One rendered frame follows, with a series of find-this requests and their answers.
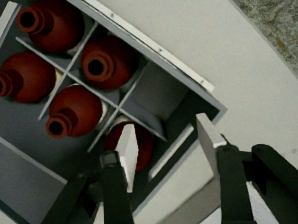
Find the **dark grey crate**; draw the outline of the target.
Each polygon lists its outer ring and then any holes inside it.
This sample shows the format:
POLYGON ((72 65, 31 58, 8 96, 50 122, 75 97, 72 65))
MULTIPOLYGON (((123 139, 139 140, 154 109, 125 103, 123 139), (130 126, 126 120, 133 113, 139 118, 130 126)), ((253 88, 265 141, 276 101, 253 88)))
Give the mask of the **dark grey crate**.
POLYGON ((15 53, 33 51, 64 74, 53 93, 37 102, 20 103, 8 96, 0 97, 0 142, 66 184, 77 170, 88 169, 91 174, 102 171, 99 156, 103 153, 105 138, 115 119, 124 113, 154 133, 151 160, 135 172, 132 192, 128 192, 135 218, 198 147, 196 114, 205 113, 215 126, 228 109, 195 80, 179 68, 180 72, 176 70, 172 63, 169 65, 163 61, 147 49, 150 47, 118 24, 115 26, 109 22, 112 20, 105 15, 99 15, 101 12, 83 0, 67 1, 92 17, 95 24, 78 51, 60 53, 38 48, 17 26, 17 13, 37 0, 0 0, 0 17, 9 1, 17 3, 17 6, 0 37, 0 67, 15 53), (136 73, 127 84, 116 90, 96 88, 81 70, 83 49, 92 39, 102 35, 119 36, 139 53, 136 73), (50 102, 56 93, 76 82, 108 102, 109 109, 89 134, 77 138, 53 138, 45 130, 50 102), (154 171, 191 127, 192 132, 151 179, 154 171))

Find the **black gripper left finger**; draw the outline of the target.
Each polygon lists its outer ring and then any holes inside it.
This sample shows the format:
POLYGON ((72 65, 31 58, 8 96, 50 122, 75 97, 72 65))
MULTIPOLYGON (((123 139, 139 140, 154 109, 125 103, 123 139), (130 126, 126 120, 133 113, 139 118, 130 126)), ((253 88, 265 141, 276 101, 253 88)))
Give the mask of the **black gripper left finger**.
POLYGON ((135 224, 128 192, 132 192, 137 156, 134 125, 128 124, 116 149, 100 154, 102 171, 73 173, 41 224, 94 224, 100 202, 104 224, 135 224))

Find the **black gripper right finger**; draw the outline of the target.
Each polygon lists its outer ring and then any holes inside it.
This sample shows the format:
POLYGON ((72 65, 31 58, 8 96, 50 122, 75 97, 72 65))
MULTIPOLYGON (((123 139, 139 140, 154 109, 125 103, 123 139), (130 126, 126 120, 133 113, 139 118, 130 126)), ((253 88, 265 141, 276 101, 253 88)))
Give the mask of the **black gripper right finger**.
POLYGON ((298 170, 270 145, 239 151, 205 113, 196 114, 196 119, 199 143, 216 181, 220 180, 221 224, 258 224, 247 182, 252 182, 279 224, 298 224, 298 170))

